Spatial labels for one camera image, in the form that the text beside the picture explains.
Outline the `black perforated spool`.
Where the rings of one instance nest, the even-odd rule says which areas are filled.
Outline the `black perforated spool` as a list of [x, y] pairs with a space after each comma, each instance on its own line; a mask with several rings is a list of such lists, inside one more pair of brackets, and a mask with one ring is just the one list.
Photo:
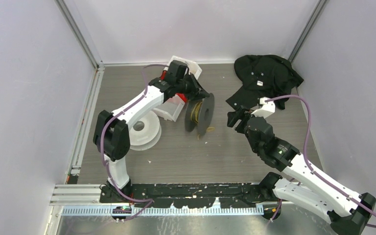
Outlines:
[[192, 132], [196, 128], [197, 135], [204, 136], [212, 122], [214, 108], [213, 93], [201, 100], [188, 101], [184, 118], [185, 131]]

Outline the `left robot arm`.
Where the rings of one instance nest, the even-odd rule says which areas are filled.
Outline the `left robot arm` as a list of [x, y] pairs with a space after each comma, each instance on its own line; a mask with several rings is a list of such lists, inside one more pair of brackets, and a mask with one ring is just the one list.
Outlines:
[[198, 82], [202, 70], [196, 62], [173, 57], [161, 66], [166, 71], [152, 80], [145, 77], [145, 87], [139, 95], [116, 110], [101, 111], [97, 117], [93, 142], [107, 169], [108, 182], [114, 186], [112, 197], [120, 203], [131, 195], [125, 158], [131, 146], [130, 129], [152, 109], [177, 94], [183, 94], [189, 101], [211, 96]]

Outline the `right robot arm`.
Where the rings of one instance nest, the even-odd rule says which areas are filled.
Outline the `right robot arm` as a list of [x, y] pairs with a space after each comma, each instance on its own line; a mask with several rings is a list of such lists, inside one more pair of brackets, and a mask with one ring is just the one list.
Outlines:
[[246, 136], [249, 145], [265, 164], [300, 181], [298, 186], [270, 172], [261, 181], [260, 195], [266, 201], [290, 201], [313, 212], [330, 224], [338, 235], [359, 235], [366, 227], [376, 204], [369, 193], [359, 194], [335, 181], [312, 163], [290, 143], [276, 137], [266, 117], [272, 115], [274, 104], [256, 110], [241, 107], [228, 112], [228, 127]]

